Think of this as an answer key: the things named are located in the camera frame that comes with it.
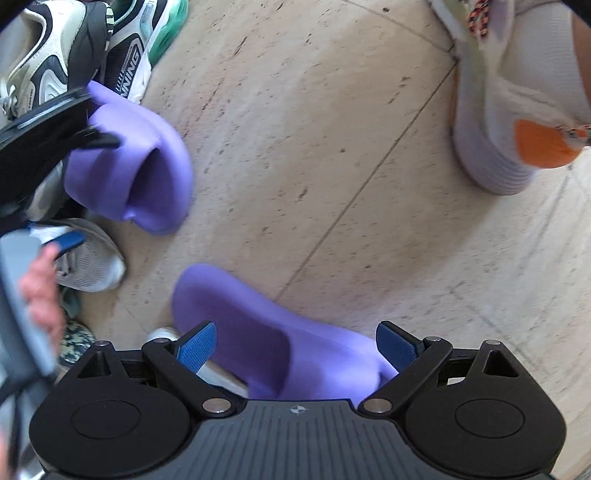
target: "blue gripper pad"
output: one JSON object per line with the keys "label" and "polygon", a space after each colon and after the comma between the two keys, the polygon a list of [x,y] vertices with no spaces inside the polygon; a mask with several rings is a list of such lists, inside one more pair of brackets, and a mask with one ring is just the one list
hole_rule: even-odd
{"label": "blue gripper pad", "polygon": [[177,340],[177,360],[196,374],[213,355],[216,342],[216,326],[202,323]]}
{"label": "blue gripper pad", "polygon": [[382,322],[375,333],[379,353],[398,372],[414,362],[425,351],[421,340],[391,322]]}

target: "purple slipper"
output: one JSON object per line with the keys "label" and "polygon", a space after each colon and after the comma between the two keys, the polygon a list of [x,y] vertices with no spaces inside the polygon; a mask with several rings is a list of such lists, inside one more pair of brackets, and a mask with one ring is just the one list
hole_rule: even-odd
{"label": "purple slipper", "polygon": [[90,124],[122,139],[116,150],[75,150],[64,186],[67,194],[109,219],[132,220],[166,235],[183,223],[191,203],[191,158],[165,120],[96,82],[88,85],[100,105]]}
{"label": "purple slipper", "polygon": [[244,380],[250,398],[357,405],[396,374],[372,339],[291,313],[211,265],[185,270],[172,307],[182,333],[216,325],[212,360]]}

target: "human hand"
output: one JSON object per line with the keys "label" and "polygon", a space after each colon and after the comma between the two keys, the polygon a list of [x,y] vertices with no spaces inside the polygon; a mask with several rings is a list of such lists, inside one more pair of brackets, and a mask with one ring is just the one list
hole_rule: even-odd
{"label": "human hand", "polygon": [[0,434],[0,480],[8,478],[8,448],[4,436]]}
{"label": "human hand", "polygon": [[19,281],[21,295],[28,303],[30,318],[47,332],[56,355],[59,354],[66,325],[59,303],[56,269],[53,266],[58,254],[59,248],[55,244],[49,244],[41,249],[39,256]]}

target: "tile floor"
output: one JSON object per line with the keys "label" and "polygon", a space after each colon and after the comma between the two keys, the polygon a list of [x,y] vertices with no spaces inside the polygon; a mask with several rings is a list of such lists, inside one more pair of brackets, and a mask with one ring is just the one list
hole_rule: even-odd
{"label": "tile floor", "polygon": [[175,280],[223,267],[270,298],[373,335],[391,319],[475,348],[505,342],[561,408],[555,473],[591,461],[591,166],[498,198],[447,129],[450,40],[423,0],[199,0],[144,105],[194,158],[176,236],[108,225],[129,274],[85,298],[119,348],[170,323]]}

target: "round black disc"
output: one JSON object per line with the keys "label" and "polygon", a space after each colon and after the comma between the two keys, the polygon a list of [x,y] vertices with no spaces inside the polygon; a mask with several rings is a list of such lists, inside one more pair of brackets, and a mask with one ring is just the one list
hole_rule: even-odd
{"label": "round black disc", "polygon": [[187,409],[166,391],[101,377],[54,390],[31,420],[30,438],[47,469],[117,478],[164,462],[189,429]]}
{"label": "round black disc", "polygon": [[408,408],[408,438],[428,461],[461,476],[496,479],[553,465],[565,430],[549,398],[462,383],[428,391]]}

